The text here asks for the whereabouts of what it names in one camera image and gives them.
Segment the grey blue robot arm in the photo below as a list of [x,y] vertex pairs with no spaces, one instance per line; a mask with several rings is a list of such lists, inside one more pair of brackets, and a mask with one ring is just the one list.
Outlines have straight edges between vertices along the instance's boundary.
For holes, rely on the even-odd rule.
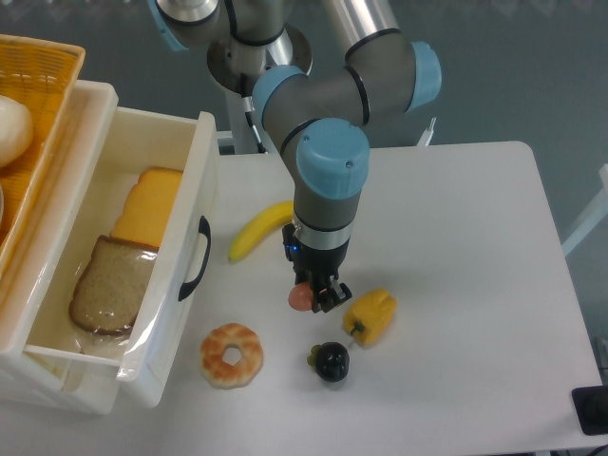
[[433,101],[442,84],[434,50],[407,42],[386,1],[328,1],[345,64],[313,80],[282,1],[159,1],[184,48],[209,47],[216,81],[241,96],[252,130],[264,130],[294,181],[293,219],[283,231],[295,280],[314,312],[351,297],[339,279],[369,173],[364,127]]

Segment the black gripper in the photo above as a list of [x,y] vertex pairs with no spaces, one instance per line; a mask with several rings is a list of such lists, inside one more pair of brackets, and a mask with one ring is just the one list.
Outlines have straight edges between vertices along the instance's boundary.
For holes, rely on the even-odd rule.
[[312,290],[313,285],[329,284],[318,293],[316,308],[319,311],[328,313],[352,298],[349,287],[335,280],[339,278],[339,268],[348,252],[348,240],[330,250],[315,249],[296,238],[292,223],[282,228],[282,237],[285,256],[293,263],[295,285]]

